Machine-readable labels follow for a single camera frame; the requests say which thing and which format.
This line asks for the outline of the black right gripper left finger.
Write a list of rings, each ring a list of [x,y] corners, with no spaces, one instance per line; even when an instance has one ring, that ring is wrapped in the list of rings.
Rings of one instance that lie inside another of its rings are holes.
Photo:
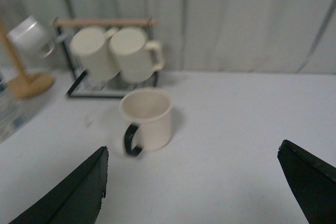
[[[95,223],[106,197],[108,148],[100,147],[11,223]]]

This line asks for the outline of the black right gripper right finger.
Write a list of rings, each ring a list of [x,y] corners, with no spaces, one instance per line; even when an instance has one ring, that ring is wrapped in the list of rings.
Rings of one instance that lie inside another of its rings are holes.
[[[277,158],[308,223],[335,223],[335,167],[289,140]]]

